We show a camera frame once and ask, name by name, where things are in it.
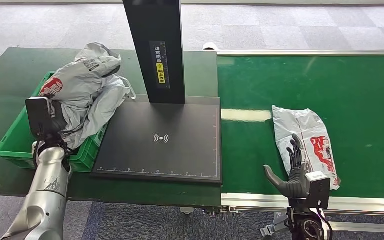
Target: white plastic bag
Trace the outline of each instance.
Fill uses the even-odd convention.
[[[121,63],[119,54],[92,42],[41,88],[40,96],[60,103],[66,123],[60,133],[69,148],[78,148],[89,136],[98,133],[125,97],[133,93],[123,81],[128,84],[128,80],[116,74]]]
[[[330,189],[339,189],[338,175],[332,153],[331,139],[322,119],[310,109],[289,110],[272,106],[276,145],[289,174],[290,156],[287,147],[292,148],[292,134],[301,139],[302,161],[308,162],[310,171],[322,171],[330,178]]]

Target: robotic arm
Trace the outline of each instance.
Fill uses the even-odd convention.
[[[289,199],[286,214],[277,214],[272,225],[261,229],[263,236],[289,229],[293,240],[333,239],[331,225],[326,221],[321,209],[329,205],[331,180],[321,171],[310,172],[307,162],[303,162],[302,144],[296,134],[290,141],[292,148],[287,148],[290,157],[289,180],[283,181],[275,175],[268,165],[264,165],[265,175],[279,192]]]
[[[1,240],[62,240],[67,189],[72,175],[68,149],[53,125],[46,97],[26,100],[37,166],[30,191],[11,227]]]

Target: yellow label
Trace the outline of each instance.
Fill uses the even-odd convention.
[[[166,78],[164,76],[164,66],[162,63],[157,63],[156,64],[156,73],[158,75],[158,82],[160,84],[165,84],[166,83]]]

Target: black vertical pillar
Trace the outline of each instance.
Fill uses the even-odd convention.
[[[123,0],[151,103],[185,104],[180,0]]]

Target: gray carpet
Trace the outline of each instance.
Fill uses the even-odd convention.
[[[384,50],[384,7],[183,5],[185,50]],[[0,56],[8,47],[76,48],[98,41],[134,49],[121,4],[0,4]],[[22,198],[0,196],[0,237]],[[209,218],[177,207],[69,202],[65,240],[256,240],[273,214],[244,211]],[[332,221],[384,223],[384,217],[338,215]],[[288,240],[288,233],[271,237]],[[337,232],[334,239],[384,239],[383,233]]]

